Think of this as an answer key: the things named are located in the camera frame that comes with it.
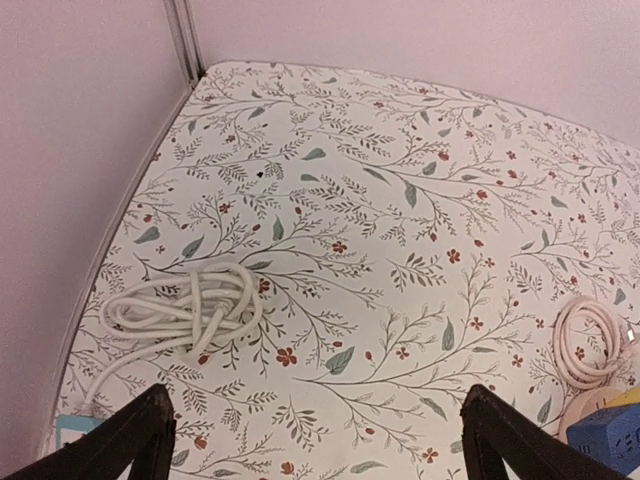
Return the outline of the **light blue cube socket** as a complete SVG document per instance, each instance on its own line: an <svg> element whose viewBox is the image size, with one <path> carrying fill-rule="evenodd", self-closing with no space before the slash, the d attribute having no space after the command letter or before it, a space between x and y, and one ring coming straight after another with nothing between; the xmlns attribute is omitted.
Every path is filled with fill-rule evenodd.
<svg viewBox="0 0 640 480"><path fill-rule="evenodd" d="M82 415L59 415L55 421L57 450L75 442L103 423L102 419Z"/></svg>

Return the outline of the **yellow cube socket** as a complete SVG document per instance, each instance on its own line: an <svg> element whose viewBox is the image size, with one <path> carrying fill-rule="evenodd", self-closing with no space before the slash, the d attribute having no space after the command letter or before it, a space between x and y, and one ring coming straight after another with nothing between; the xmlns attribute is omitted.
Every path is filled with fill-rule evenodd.
<svg viewBox="0 0 640 480"><path fill-rule="evenodd" d="M624 392L618 395L617 397L615 397L614 399L608 401L606 403L606 408L609 409L609 408L616 408L616 407L635 405L635 404L640 404L639 388L634 388L632 390Z"/></svg>

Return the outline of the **pink round power strip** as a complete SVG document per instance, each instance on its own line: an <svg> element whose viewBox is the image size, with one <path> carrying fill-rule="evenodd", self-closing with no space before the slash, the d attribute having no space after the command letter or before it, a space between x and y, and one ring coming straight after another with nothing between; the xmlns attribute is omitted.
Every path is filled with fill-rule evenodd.
<svg viewBox="0 0 640 480"><path fill-rule="evenodd" d="M564 413L561 415L558 439L564 444L567 444L567 430L571 425L592 413L605 408L611 401L621 394L622 392L620 390L609 386L585 390L578 394L569 403Z"/></svg>

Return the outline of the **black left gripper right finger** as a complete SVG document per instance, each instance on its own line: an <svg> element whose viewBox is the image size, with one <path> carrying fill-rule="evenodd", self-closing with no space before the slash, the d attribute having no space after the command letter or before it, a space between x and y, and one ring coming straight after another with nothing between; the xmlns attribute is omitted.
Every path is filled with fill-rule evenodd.
<svg viewBox="0 0 640 480"><path fill-rule="evenodd" d="M473 385L460 412L469 480L622 479L624 476L547 434L483 385Z"/></svg>

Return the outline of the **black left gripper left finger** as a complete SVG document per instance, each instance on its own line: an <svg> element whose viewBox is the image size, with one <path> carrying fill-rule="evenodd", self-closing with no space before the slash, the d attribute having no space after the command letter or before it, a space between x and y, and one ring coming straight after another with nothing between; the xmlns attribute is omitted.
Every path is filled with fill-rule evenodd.
<svg viewBox="0 0 640 480"><path fill-rule="evenodd" d="M176 421L166 387L156 383L62 449L10 474L28 479L130 479L169 477Z"/></svg>

